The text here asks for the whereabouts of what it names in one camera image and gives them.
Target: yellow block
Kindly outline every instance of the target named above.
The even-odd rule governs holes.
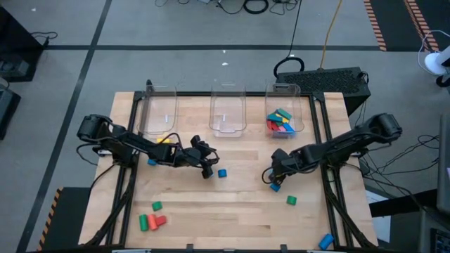
[[[160,143],[163,140],[163,138],[157,138],[156,142]],[[163,143],[170,143],[170,139],[165,139]]]
[[[289,119],[286,119],[285,117],[279,115],[278,113],[276,113],[275,115],[281,117],[283,119],[283,123],[289,123]]]

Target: transparent container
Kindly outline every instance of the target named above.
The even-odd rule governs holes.
[[[210,128],[216,137],[240,137],[247,127],[245,86],[215,84],[211,88]]]
[[[174,131],[177,114],[176,87],[149,83],[142,102],[138,131],[151,138],[165,137]]]
[[[278,122],[273,126],[268,116],[290,116],[289,122]],[[268,84],[266,86],[266,134],[273,138],[292,138],[303,130],[302,107],[300,105],[300,87],[296,84]]]

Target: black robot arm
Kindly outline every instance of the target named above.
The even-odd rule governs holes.
[[[172,133],[160,143],[151,142],[137,134],[126,130],[123,126],[113,124],[113,121],[101,115],[89,115],[84,117],[79,127],[77,136],[80,140],[95,145],[93,149],[109,150],[112,153],[114,163],[123,167],[132,167],[135,162],[134,151],[140,151],[158,164],[171,167],[193,166],[202,169],[202,176],[208,179],[212,176],[211,166],[218,163],[219,157],[216,150],[206,142],[201,141],[199,136],[191,139],[191,148],[183,148],[181,141],[178,143],[163,143]],[[207,156],[214,153],[214,159]]]
[[[325,161],[334,167],[341,167],[352,153],[364,155],[368,151],[366,146],[372,143],[390,145],[401,133],[401,127],[394,116],[384,113],[373,116],[355,129],[325,143],[306,145],[293,150],[289,155],[279,148],[271,156],[269,183],[279,186],[286,176],[313,172]]]

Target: wooden table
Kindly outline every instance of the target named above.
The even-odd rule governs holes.
[[[341,93],[325,93],[333,136],[350,130]],[[115,94],[110,117],[126,126],[133,93]],[[286,152],[315,143],[311,111],[307,98],[301,98],[304,130],[290,140],[266,137],[264,97],[247,98],[247,128],[240,138],[217,138],[208,127],[209,97],[179,97],[176,132],[185,145],[195,134],[216,148],[219,164],[213,170],[226,168],[228,177],[202,178],[200,169],[147,165],[142,155],[139,162],[126,247],[196,249],[317,249],[321,238],[330,232],[320,168],[311,174],[288,177],[275,193],[262,183],[261,173],[271,164],[277,148]],[[317,103],[321,137],[325,141],[320,106]],[[96,175],[108,168],[110,157],[100,158]],[[351,158],[350,164],[358,165]],[[111,211],[119,169],[113,169],[98,181],[92,191],[79,243],[86,242],[101,227]],[[354,167],[341,168],[342,188],[347,211],[359,229],[377,244],[372,217],[366,199],[361,172]],[[288,195],[297,197],[297,205],[287,205]],[[139,214],[154,213],[151,204],[161,201],[157,215],[166,215],[167,224],[157,231],[141,232]],[[340,216],[336,220],[341,245],[345,237]],[[117,219],[115,237],[118,242],[122,217]]]

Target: green cylinder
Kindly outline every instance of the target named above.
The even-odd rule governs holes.
[[[147,231],[148,230],[148,220],[146,214],[141,214],[139,216],[139,225],[141,226],[141,231]]]

